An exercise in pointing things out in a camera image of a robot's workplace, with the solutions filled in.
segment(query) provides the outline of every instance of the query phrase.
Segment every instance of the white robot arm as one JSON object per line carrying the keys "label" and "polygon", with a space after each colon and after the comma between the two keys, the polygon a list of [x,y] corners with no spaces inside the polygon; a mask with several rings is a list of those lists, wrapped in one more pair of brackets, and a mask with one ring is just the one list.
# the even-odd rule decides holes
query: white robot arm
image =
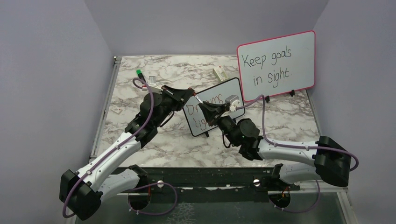
{"label": "white robot arm", "polygon": [[[166,120],[169,115],[180,111],[194,93],[193,89],[178,90],[165,85],[161,89],[160,93],[149,89],[150,94],[140,104],[140,112],[104,153],[77,172],[67,170],[62,175],[59,199],[64,203],[64,217],[76,214],[85,220],[96,212],[103,200],[139,185],[145,172],[138,166],[112,177],[109,175],[150,142],[157,135],[157,128],[171,118]],[[66,207],[74,213],[67,215]]]}

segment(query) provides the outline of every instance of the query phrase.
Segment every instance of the small whiteboard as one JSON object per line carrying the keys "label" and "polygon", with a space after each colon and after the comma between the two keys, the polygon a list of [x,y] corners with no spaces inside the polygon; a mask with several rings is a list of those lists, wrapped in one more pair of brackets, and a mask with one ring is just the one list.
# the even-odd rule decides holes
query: small whiteboard
{"label": "small whiteboard", "polygon": [[245,43],[237,56],[245,101],[315,84],[314,31]]}
{"label": "small whiteboard", "polygon": [[[225,104],[226,98],[231,95],[236,95],[239,97],[241,103],[243,104],[242,92],[240,90],[240,83],[238,78],[232,78],[224,81],[211,88],[198,92],[197,95],[202,101],[206,101],[212,104]],[[198,104],[198,100],[195,97],[191,97],[183,107],[183,112],[186,116],[188,126],[190,127],[191,134],[194,137],[197,137],[198,135],[208,132],[217,127],[209,126],[206,123],[204,114],[202,113]],[[242,116],[243,114],[245,114],[245,109],[237,110],[231,113],[230,117],[234,119]]]}

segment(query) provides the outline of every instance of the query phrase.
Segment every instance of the marble tabletop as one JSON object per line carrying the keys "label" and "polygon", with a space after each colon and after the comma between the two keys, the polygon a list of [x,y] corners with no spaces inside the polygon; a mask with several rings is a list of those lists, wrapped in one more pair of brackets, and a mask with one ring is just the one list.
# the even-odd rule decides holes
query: marble tabletop
{"label": "marble tabletop", "polygon": [[[144,76],[156,76],[157,83],[178,89],[192,87],[202,91],[218,84],[212,69],[222,65],[230,77],[238,77],[236,56],[163,55],[125,56],[116,79],[109,112],[99,143],[98,154],[104,152],[124,131],[125,126],[139,112],[139,105],[148,93],[134,87],[132,78],[141,69]],[[121,109],[115,113],[112,109]],[[246,109],[262,132],[262,103]],[[319,137],[306,91],[275,96],[266,104],[265,131],[276,140],[312,141]],[[285,163],[281,160],[249,161],[238,153],[237,147],[225,148],[221,131],[215,128],[193,137],[183,111],[176,112],[158,135],[143,149],[125,160],[121,166],[137,164],[143,167],[265,167]]]}

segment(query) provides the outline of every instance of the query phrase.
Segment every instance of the white wall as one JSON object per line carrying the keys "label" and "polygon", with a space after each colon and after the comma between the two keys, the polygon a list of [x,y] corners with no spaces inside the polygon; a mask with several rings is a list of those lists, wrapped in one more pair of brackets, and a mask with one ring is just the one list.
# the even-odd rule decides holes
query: white wall
{"label": "white wall", "polygon": [[120,55],[236,54],[242,43],[313,29],[328,0],[85,0]]}
{"label": "white wall", "polygon": [[83,0],[2,0],[0,21],[0,223],[60,223],[60,177],[88,161],[113,57]]}
{"label": "white wall", "polygon": [[323,135],[356,154],[350,195],[360,223],[395,222],[396,2],[330,0],[314,30],[310,91]]}

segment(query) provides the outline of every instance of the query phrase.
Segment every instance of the handwritten text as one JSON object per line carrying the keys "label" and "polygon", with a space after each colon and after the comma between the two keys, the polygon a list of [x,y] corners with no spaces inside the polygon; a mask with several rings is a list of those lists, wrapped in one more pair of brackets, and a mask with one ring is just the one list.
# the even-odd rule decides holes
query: handwritten text
{"label": "handwritten text", "polygon": [[[283,60],[283,58],[288,58],[291,57],[291,49],[286,45],[284,50],[280,50],[278,52],[273,52],[271,54],[271,62],[268,64],[268,66],[275,66],[280,60]],[[243,56],[242,55],[242,60],[243,60],[243,66],[244,67],[254,67],[256,65],[260,65],[261,70],[264,67],[264,62],[266,61],[267,56],[262,55],[262,56],[256,56],[256,57],[249,57],[249,55]],[[279,86],[279,80],[281,79],[286,79],[287,77],[291,76],[290,69],[288,68],[282,68],[279,67],[276,69],[273,69],[273,71],[269,72],[268,74],[265,73],[264,76],[267,75],[268,77],[268,83],[272,83],[272,87],[276,88]],[[253,76],[253,82],[255,86],[262,84],[263,80],[261,76]]]}

